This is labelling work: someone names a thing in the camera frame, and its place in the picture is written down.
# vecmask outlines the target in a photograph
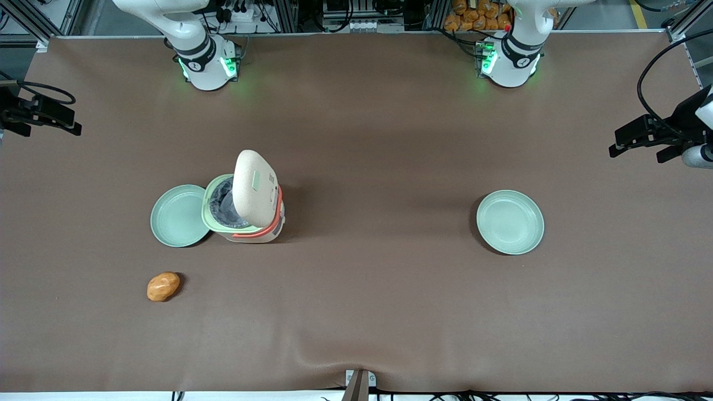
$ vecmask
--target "black cable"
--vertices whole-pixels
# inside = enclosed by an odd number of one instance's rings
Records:
[[[2,26],[0,26],[0,31],[5,29],[5,26],[7,26],[7,23],[10,21],[10,14],[5,14],[5,11],[0,10],[0,23],[2,23]]]
[[[448,32],[447,30],[445,30],[445,29],[443,29],[443,28],[433,27],[433,28],[428,28],[427,31],[438,31],[438,32],[441,32],[443,35],[445,35],[445,36],[446,36],[447,38],[449,38],[450,40],[452,40],[452,41],[460,41],[462,44],[472,44],[472,45],[475,45],[475,44],[476,44],[476,42],[474,42],[474,41],[467,41],[467,40],[465,40],[465,39],[459,39],[459,38],[456,37],[455,34],[452,34],[451,32]],[[487,36],[488,38],[498,39],[499,41],[501,41],[501,40],[504,39],[504,37],[503,37],[503,38],[498,38],[497,36],[490,35],[490,34],[487,33],[487,32],[479,31],[479,30],[477,30],[477,29],[471,30],[471,31],[469,31],[469,32],[476,32],[476,33],[481,34],[481,35],[483,35],[483,36]]]
[[[53,101],[55,101],[55,102],[57,102],[57,103],[59,103],[59,104],[74,104],[74,103],[77,102],[77,98],[75,98],[73,94],[71,94],[71,93],[65,91],[64,89],[57,88],[56,86],[47,85],[47,84],[45,84],[45,83],[39,83],[39,82],[30,82],[30,81],[15,80],[15,79],[13,79],[10,75],[4,73],[3,71],[0,71],[0,75],[2,75],[3,77],[5,77],[5,79],[9,79],[10,81],[15,81],[15,82],[17,82],[17,86],[19,86],[20,88],[22,88],[22,89],[28,91],[29,93],[32,93],[33,95],[44,96],[44,97],[46,97],[46,98],[48,98],[48,99],[51,99],[51,100],[53,100]],[[62,95],[64,95],[64,96],[67,96],[68,100],[62,100],[62,99],[57,99],[57,98],[53,98],[53,97],[47,96],[46,94],[41,93],[41,92],[38,92],[36,89],[33,89],[33,88],[48,89],[48,90],[50,90],[50,91],[60,93],[60,94],[62,94]]]
[[[644,10],[646,10],[646,11],[651,11],[651,12],[655,12],[655,13],[660,13],[661,11],[663,11],[663,10],[661,10],[661,9],[655,9],[655,8],[653,8],[653,7],[647,6],[646,4],[642,4],[642,2],[641,2],[640,0],[634,0],[634,2],[635,2],[636,4],[638,4],[639,7],[641,7],[642,9],[644,9]]]
[[[339,28],[330,31],[328,28],[325,28],[322,24],[320,24],[317,20],[317,15],[319,14],[319,11],[312,14],[312,21],[314,22],[314,25],[317,26],[320,31],[332,34],[335,34],[336,32],[339,32],[342,29],[346,28],[349,25],[349,22],[352,21],[352,17],[354,16],[354,5],[352,4],[352,0],[345,1],[347,2],[347,11],[344,13],[344,21],[342,22],[342,25]],[[320,10],[319,5],[321,4],[321,0],[317,0],[315,4],[317,5],[317,10]]]
[[[658,61],[661,57],[663,57],[664,54],[668,53],[669,50],[673,49],[676,46],[679,46],[680,44],[684,44],[688,41],[691,41],[695,38],[699,38],[701,36],[710,35],[710,34],[713,34],[713,29],[706,29],[705,31],[700,31],[697,34],[688,36],[687,38],[681,39],[679,41],[675,41],[672,44],[666,46],[665,49],[661,50],[651,61],[649,61],[648,65],[646,65],[646,68],[644,68],[644,71],[641,73],[641,76],[639,77],[639,81],[636,83],[636,94],[637,94],[637,96],[639,96],[639,101],[641,102],[641,105],[644,106],[644,108],[646,109],[646,112],[649,113],[651,115],[651,117],[653,117],[655,120],[658,120],[659,123],[661,123],[661,125],[664,126],[666,129],[669,129],[675,133],[678,133],[679,135],[682,135],[680,133],[680,131],[671,127],[671,125],[669,125],[666,121],[664,121],[664,119],[661,118],[661,116],[656,114],[654,109],[651,108],[651,106],[649,106],[649,103],[646,102],[646,99],[644,99],[644,95],[641,92],[641,84],[644,82],[644,78],[646,77],[646,74],[654,66],[656,61]],[[643,395],[638,395],[638,396],[632,397],[630,399],[635,400],[639,397],[644,397],[645,395],[657,395],[657,394],[669,394],[669,393],[667,393],[667,392],[647,392]],[[675,398],[678,398],[679,400],[684,400],[684,401],[694,401],[692,398],[682,396],[682,395],[676,396]]]
[[[211,29],[215,30],[215,33],[218,33],[218,28],[214,27],[213,25],[208,23],[208,19],[205,18],[205,11],[200,10],[200,13],[203,15],[203,21],[205,22],[205,28],[210,32]]]
[[[371,0],[371,7],[379,14],[383,14],[385,16],[398,16],[404,13],[404,4],[401,3],[401,6],[396,9],[387,9],[384,7],[380,7],[379,5],[379,0]]]
[[[275,31],[276,34],[278,34],[279,29],[277,28],[277,25],[272,21],[272,17],[270,17],[270,15],[267,13],[267,7],[265,7],[265,3],[263,2],[263,0],[257,0],[257,8],[260,9],[260,12],[265,17],[267,25],[270,25],[270,28],[272,28],[272,30]]]

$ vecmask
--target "brown table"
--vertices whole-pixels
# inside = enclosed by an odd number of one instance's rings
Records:
[[[610,159],[664,34],[556,34],[524,87],[476,79],[438,35],[259,38],[240,82],[182,82],[161,40],[53,40],[28,80],[78,99],[80,138],[2,149],[0,390],[288,390],[373,370],[385,390],[711,390],[710,171]],[[682,49],[645,94],[697,90]],[[276,243],[156,241],[158,197],[270,161]],[[478,200],[538,202],[513,257]],[[145,297],[164,270],[188,281]]]

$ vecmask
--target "green plate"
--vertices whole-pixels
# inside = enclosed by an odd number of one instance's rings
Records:
[[[486,196],[478,206],[476,218],[483,239],[508,255],[530,252],[545,234],[540,208],[518,191],[506,189]]]
[[[182,247],[208,234],[201,209],[205,189],[184,185],[171,188],[156,201],[151,211],[151,231],[162,244]]]

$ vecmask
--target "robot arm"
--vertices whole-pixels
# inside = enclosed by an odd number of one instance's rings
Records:
[[[513,28],[491,42],[480,70],[484,76],[506,88],[524,84],[535,73],[540,50],[554,27],[549,12],[553,7],[572,7],[594,0],[508,0],[515,10]]]
[[[191,11],[209,0],[113,0],[126,13],[153,25],[178,54],[183,75],[193,86],[212,91],[237,79],[240,47],[220,35],[206,32]]]
[[[661,124],[645,114],[615,131],[616,143],[609,156],[617,157],[629,149],[668,145],[656,153],[659,163],[678,156],[689,167],[713,168],[713,88],[708,85],[679,103]]]

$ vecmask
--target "wire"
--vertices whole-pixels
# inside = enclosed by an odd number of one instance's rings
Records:
[[[276,34],[278,34],[279,29],[277,28],[277,25],[272,21],[272,17],[270,16],[270,14],[267,12],[267,8],[265,7],[265,3],[263,0],[257,1],[257,8],[260,9],[260,12],[265,17],[267,25],[270,25],[270,28],[272,28],[272,30],[275,31]]]
[[[238,60],[242,61],[245,58],[245,54],[247,54],[248,46],[250,46],[250,35],[247,35],[247,41],[245,42],[245,47],[242,48],[242,51],[240,52],[240,58]]]
[[[330,31],[328,28],[325,28],[317,20],[317,14],[319,12],[312,14],[312,21],[314,22],[314,25],[316,25],[317,28],[322,32],[333,33],[333,34],[346,28],[349,25],[349,22],[352,21],[352,17],[354,16],[354,5],[352,4],[352,0],[345,0],[345,1],[347,2],[347,11],[344,13],[344,21],[342,22],[342,25],[339,28],[337,28],[333,31]],[[321,4],[321,1],[317,0],[315,2],[315,4],[317,5],[317,10],[319,10],[319,5]]]
[[[433,28],[428,28],[427,31],[438,31],[438,32],[441,32],[441,33],[442,33],[443,35],[445,35],[448,39],[450,39],[450,40],[452,40],[452,41],[460,41],[462,44],[472,44],[472,45],[475,45],[475,44],[476,44],[476,42],[474,42],[474,41],[467,41],[467,40],[465,40],[465,39],[459,39],[458,37],[456,37],[455,33],[448,32],[447,30],[445,30],[445,29],[443,29],[443,28],[433,27]],[[498,38],[497,36],[493,36],[493,35],[490,35],[490,34],[487,33],[487,32],[483,32],[483,31],[479,31],[479,30],[472,30],[472,32],[476,32],[476,33],[481,34],[481,35],[483,35],[483,36],[487,36],[488,38],[497,39],[497,40],[499,40],[499,41],[501,41],[501,40],[504,39],[504,37],[503,37],[503,38]]]
[[[215,30],[215,33],[217,34],[217,33],[218,33],[218,28],[216,28],[215,26],[213,26],[213,25],[211,25],[211,24],[208,23],[208,19],[205,18],[205,11],[200,10],[200,13],[203,15],[203,21],[205,22],[205,27],[208,29],[208,32],[210,32],[211,29],[214,29],[214,30]]]
[[[655,8],[653,8],[653,7],[649,7],[649,6],[647,6],[646,4],[643,4],[640,0],[634,0],[634,2],[635,2],[639,7],[641,7],[642,9],[644,9],[644,10],[646,10],[646,11],[651,11],[651,12],[653,12],[653,13],[662,13],[662,12],[665,12],[665,11],[670,11],[670,10],[678,9],[678,8],[680,8],[680,7],[682,7],[682,6],[690,6],[691,4],[696,3],[697,0],[685,0],[685,1],[679,0],[679,1],[676,1],[676,2],[674,2],[674,3],[668,4],[667,6],[663,6],[663,7],[661,7],[660,9],[655,9]]]
[[[0,31],[5,29],[5,26],[7,26],[7,23],[9,21],[10,21],[10,14],[5,14],[5,11],[0,10],[0,24],[2,24],[2,26],[0,26]]]
[[[383,14],[385,16],[398,16],[404,13],[404,4],[401,3],[401,6],[395,9],[387,9],[387,8],[382,8],[379,6],[379,0],[371,0],[371,7],[376,10],[379,14]]]
[[[10,75],[4,73],[3,71],[0,71],[0,75],[5,77],[6,79],[9,79],[10,81],[15,81],[17,83],[17,86],[28,91],[29,93],[32,93],[33,95],[44,96],[44,97],[51,99],[59,104],[74,104],[77,102],[77,98],[75,98],[73,94],[65,91],[64,89],[57,88],[56,86],[47,85],[45,83],[39,83],[39,82],[15,80]],[[60,93],[64,96],[67,96],[68,100],[62,100],[62,99],[57,99],[57,98],[47,96],[44,93],[38,92],[34,88],[48,89],[50,91]]]
[[[643,4],[640,0],[634,0],[634,2],[635,2],[636,4],[638,4],[639,7],[641,7],[642,9],[644,9],[644,10],[646,10],[646,11],[651,11],[651,12],[654,12],[654,13],[660,13],[661,11],[663,11],[663,10],[661,10],[661,9],[655,9],[655,8],[653,8],[653,7],[649,7],[649,6],[647,6],[646,4]]]
[[[664,126],[666,129],[669,129],[675,133],[678,133],[679,135],[682,134],[680,131],[677,129],[671,127],[666,121],[664,121],[661,116],[659,116],[651,106],[649,106],[649,103],[646,102],[646,99],[644,99],[644,94],[641,92],[641,84],[644,82],[644,78],[646,77],[646,74],[649,73],[649,70],[654,66],[656,61],[658,61],[661,57],[663,57],[664,54],[668,53],[669,50],[673,49],[676,46],[679,46],[680,44],[684,44],[688,41],[691,41],[695,38],[699,38],[701,36],[705,35],[710,35],[713,34],[713,29],[706,29],[705,31],[700,31],[697,34],[688,36],[687,38],[681,39],[679,41],[676,41],[668,46],[666,46],[665,49],[661,50],[651,61],[649,61],[648,65],[646,65],[646,68],[644,68],[644,71],[641,73],[641,76],[639,77],[639,81],[636,83],[636,94],[639,96],[639,101],[641,102],[641,105],[644,106],[646,109],[646,112],[648,112],[651,117],[653,117],[655,120],[658,120],[659,123],[661,123],[662,126]],[[669,394],[667,392],[651,392],[651,393],[645,393],[645,395],[656,395],[656,394]],[[644,397],[644,395],[638,395],[635,397],[631,397],[631,400],[635,400],[639,397]],[[676,398],[679,398],[680,400],[684,401],[693,401],[692,398],[690,397],[685,397],[685,396],[676,396]]]

